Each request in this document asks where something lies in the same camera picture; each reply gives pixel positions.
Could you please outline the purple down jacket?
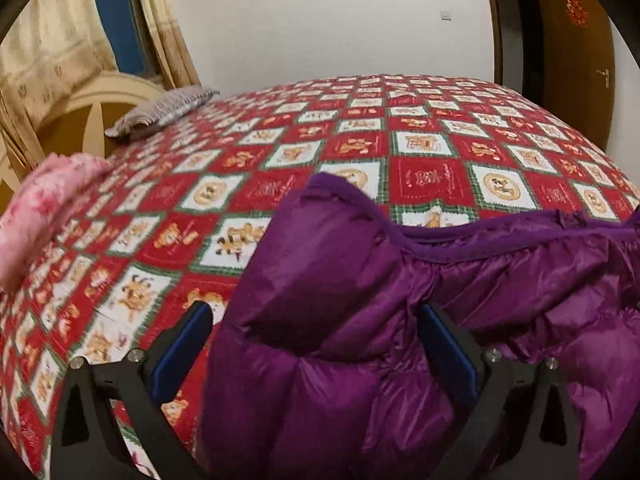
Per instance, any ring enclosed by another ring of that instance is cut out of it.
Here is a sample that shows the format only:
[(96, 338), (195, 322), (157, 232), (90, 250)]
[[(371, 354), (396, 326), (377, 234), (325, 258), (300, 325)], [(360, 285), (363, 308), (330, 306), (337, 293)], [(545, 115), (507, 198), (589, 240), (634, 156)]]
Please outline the purple down jacket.
[(213, 341), (196, 456), (218, 479), (424, 479), (454, 437), (416, 307), (558, 359), (591, 477), (639, 402), (639, 219), (400, 226), (317, 174), (274, 213)]

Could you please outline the beige floral curtain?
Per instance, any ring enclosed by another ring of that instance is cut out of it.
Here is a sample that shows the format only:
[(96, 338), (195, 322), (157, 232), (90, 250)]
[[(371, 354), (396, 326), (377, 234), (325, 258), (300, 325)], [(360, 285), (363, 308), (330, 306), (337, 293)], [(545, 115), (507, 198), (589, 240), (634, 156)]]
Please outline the beige floral curtain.
[[(164, 85), (198, 84), (170, 0), (140, 1)], [(43, 161), (37, 130), (55, 104), (114, 70), (96, 0), (29, 0), (1, 40), (1, 133), (18, 166)]]

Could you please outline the blue window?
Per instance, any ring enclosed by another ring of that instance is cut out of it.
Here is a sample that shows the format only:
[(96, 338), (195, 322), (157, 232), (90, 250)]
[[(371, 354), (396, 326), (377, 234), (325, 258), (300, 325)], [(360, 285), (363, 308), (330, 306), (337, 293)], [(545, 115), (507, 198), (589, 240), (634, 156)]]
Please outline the blue window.
[(96, 7), (118, 69), (130, 75), (146, 75), (149, 63), (134, 14), (134, 0), (96, 0)]

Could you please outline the red door decoration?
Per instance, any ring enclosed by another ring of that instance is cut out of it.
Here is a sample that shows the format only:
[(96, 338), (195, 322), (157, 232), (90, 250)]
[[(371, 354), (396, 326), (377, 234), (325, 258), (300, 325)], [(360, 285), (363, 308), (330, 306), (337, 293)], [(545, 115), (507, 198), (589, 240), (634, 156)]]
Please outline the red door decoration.
[(589, 12), (584, 7), (582, 0), (565, 0), (566, 13), (573, 25), (586, 28), (588, 26)]

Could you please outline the grey striped pillow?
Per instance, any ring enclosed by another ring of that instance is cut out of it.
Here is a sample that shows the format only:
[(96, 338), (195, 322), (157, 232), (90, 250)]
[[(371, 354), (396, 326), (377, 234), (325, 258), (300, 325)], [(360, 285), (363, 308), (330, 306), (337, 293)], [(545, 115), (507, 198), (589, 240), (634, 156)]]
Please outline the grey striped pillow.
[(117, 119), (104, 134), (109, 139), (141, 140), (158, 133), (180, 118), (207, 104), (219, 92), (208, 87), (189, 86), (164, 92)]

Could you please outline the cream wooden headboard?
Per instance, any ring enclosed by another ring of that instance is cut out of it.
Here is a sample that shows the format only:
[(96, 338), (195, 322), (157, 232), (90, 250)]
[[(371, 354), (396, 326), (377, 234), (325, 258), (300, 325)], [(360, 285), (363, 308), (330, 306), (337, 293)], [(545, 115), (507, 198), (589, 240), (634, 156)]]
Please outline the cream wooden headboard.
[(104, 131), (134, 107), (158, 98), (153, 81), (119, 72), (102, 72), (72, 93), (44, 106), (32, 120), (13, 91), (1, 90), (1, 208), (6, 209), (26, 177), (53, 154), (107, 156), (115, 143)]

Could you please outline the red checkered bed sheet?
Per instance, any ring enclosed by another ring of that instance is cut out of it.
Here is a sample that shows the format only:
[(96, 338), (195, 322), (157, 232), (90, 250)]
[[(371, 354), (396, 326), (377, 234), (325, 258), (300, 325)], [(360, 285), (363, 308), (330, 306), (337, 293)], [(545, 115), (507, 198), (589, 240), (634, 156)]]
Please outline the red checkered bed sheet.
[(577, 130), (479, 79), (341, 77), (210, 102), (116, 152), (1, 299), (3, 428), (38, 478), (67, 361), (120, 359), (195, 300), (222, 318), (273, 209), (319, 171), (405, 226), (532, 209), (622, 221), (639, 203)]

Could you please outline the brown wooden door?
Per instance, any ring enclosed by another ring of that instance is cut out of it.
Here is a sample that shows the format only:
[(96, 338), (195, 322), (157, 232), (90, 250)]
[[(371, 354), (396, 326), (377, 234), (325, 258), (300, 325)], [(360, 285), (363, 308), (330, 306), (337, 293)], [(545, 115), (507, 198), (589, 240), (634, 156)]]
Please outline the brown wooden door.
[[(544, 24), (542, 107), (604, 150), (614, 107), (615, 58), (608, 14), (598, 0), (582, 0), (588, 26), (577, 27), (565, 0), (539, 0)], [(604, 88), (596, 70), (610, 71)]]

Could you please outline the dark wooden door frame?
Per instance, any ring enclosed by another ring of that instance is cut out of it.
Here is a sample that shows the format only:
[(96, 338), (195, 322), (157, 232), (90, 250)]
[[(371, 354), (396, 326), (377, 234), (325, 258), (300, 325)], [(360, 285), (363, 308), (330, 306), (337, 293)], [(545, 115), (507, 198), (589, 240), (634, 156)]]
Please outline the dark wooden door frame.
[(489, 0), (495, 82), (536, 104), (544, 96), (544, 24), (539, 0)]

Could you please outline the pink floral pillow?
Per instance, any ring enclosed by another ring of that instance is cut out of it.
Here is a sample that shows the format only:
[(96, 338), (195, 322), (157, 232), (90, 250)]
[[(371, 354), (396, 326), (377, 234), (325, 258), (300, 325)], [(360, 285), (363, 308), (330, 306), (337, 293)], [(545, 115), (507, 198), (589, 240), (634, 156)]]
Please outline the pink floral pillow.
[(1, 290), (21, 281), (90, 184), (111, 170), (103, 157), (52, 153), (23, 181), (1, 216)]

